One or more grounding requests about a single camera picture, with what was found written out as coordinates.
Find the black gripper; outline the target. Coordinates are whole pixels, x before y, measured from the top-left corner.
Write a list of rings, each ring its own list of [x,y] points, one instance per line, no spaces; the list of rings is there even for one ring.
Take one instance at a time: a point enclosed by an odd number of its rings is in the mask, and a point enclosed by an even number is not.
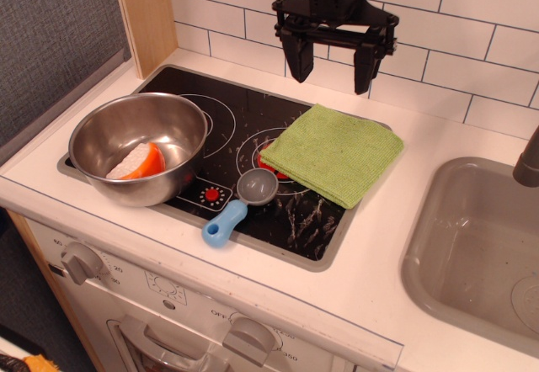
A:
[[[276,0],[276,36],[290,73],[304,82],[313,69],[313,45],[355,49],[355,93],[369,90],[382,59],[397,48],[399,18],[367,0]]]

